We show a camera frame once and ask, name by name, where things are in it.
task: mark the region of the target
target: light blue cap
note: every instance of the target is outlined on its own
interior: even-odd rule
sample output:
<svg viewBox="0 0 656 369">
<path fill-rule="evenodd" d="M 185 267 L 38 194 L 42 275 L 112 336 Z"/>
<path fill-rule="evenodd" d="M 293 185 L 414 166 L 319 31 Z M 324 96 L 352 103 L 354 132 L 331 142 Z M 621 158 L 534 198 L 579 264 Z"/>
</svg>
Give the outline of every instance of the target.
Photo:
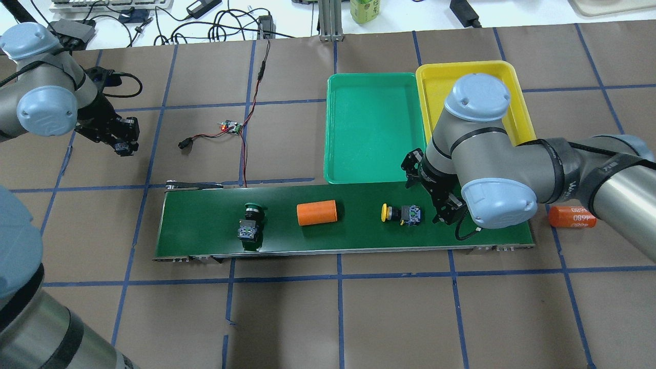
<svg viewBox="0 0 656 369">
<path fill-rule="evenodd" d="M 75 128 L 77 100 L 59 86 L 41 86 L 23 95 L 16 107 L 20 125 L 39 136 L 61 136 Z"/>
<path fill-rule="evenodd" d="M 638 153 L 639 157 L 654 162 L 654 153 L 647 147 L 647 143 L 640 137 L 634 135 L 601 135 L 601 137 L 604 136 L 615 137 L 616 139 L 623 141 L 627 145 L 631 146 Z"/>
<path fill-rule="evenodd" d="M 9 28 L 0 36 L 0 48 L 12 60 L 21 60 L 59 46 L 59 40 L 44 26 L 25 22 Z"/>
<path fill-rule="evenodd" d="M 41 264 L 41 233 L 25 206 L 0 186 L 0 298 L 18 291 Z"/>
<path fill-rule="evenodd" d="M 468 74 L 456 81 L 444 100 L 454 116 L 477 123 L 503 118 L 510 105 L 510 91 L 501 80 L 485 73 Z"/>
<path fill-rule="evenodd" d="M 527 221 L 537 212 L 535 192 L 512 179 L 482 178 L 466 183 L 462 197 L 481 228 L 504 228 Z"/>
</svg>

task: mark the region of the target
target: white keyboard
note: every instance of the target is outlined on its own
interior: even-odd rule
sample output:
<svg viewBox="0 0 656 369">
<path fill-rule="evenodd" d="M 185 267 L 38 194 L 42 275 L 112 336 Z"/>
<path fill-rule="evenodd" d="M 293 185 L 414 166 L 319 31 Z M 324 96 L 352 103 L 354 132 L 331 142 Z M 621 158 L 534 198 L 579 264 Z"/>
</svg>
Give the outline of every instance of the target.
<svg viewBox="0 0 656 369">
<path fill-rule="evenodd" d="M 89 8 L 96 0 L 52 0 L 50 11 L 55 13 L 88 13 Z M 135 9 L 155 9 L 155 7 L 168 8 L 173 0 L 103 0 L 93 7 L 91 14 L 107 12 L 103 4 L 107 4 L 115 11 L 126 11 L 131 7 Z"/>
</svg>

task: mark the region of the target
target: gray robot arm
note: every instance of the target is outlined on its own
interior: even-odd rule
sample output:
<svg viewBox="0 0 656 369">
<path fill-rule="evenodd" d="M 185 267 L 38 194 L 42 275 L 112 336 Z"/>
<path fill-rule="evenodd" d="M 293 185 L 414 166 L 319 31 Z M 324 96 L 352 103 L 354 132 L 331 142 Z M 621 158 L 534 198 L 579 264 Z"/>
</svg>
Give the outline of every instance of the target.
<svg viewBox="0 0 656 369">
<path fill-rule="evenodd" d="M 481 228 L 504 228 L 530 219 L 537 204 L 578 199 L 656 261 L 656 163 L 645 142 L 601 135 L 513 146 L 501 122 L 509 102 L 497 78 L 462 77 L 425 155 L 411 152 L 401 165 L 409 185 L 421 182 L 433 197 L 436 220 L 468 211 Z M 452 194 L 457 182 L 462 199 Z"/>
<path fill-rule="evenodd" d="M 138 150 L 136 118 L 116 114 L 102 93 L 113 71 L 94 68 L 88 74 L 36 23 L 11 27 L 0 37 L 0 47 L 16 62 L 18 74 L 16 83 L 0 88 L 0 142 L 28 131 L 57 136 L 75 129 L 121 156 Z"/>
</svg>

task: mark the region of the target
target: yellow plastic bin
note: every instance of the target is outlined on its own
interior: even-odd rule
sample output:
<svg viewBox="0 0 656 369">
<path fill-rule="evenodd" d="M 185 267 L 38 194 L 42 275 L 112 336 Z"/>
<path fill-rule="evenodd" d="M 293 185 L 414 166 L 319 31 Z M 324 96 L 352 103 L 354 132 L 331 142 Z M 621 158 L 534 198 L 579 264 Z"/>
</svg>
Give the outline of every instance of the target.
<svg viewBox="0 0 656 369">
<path fill-rule="evenodd" d="M 444 99 L 458 78 L 470 73 L 487 73 L 499 78 L 510 90 L 510 107 L 503 118 L 503 125 L 508 131 L 513 145 L 535 140 L 535 132 L 526 108 L 520 82 L 515 68 L 501 60 L 485 62 L 460 62 L 443 64 L 425 64 L 417 69 L 417 88 L 419 103 L 424 119 L 424 132 L 429 142 L 433 129 L 440 118 Z"/>
</svg>

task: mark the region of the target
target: green conveyor belt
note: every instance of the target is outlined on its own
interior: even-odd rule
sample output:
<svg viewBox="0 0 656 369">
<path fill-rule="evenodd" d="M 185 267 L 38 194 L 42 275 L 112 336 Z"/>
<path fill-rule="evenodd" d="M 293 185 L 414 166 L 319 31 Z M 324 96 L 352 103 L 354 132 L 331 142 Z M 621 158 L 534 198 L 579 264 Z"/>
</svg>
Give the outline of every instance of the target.
<svg viewBox="0 0 656 369">
<path fill-rule="evenodd" d="M 297 204 L 333 199 L 338 205 L 336 223 L 298 225 Z M 247 202 L 267 207 L 262 245 L 255 252 L 245 251 L 237 239 L 238 223 L 244 218 Z M 422 223 L 408 227 L 381 222 L 383 203 L 420 206 Z M 423 187 L 406 189 L 402 182 L 173 190 L 166 193 L 155 259 L 533 245 L 528 223 L 485 229 L 467 241 L 458 241 L 455 225 L 433 224 L 434 215 L 435 209 Z M 467 217 L 461 233 L 469 233 L 473 228 Z"/>
</svg>

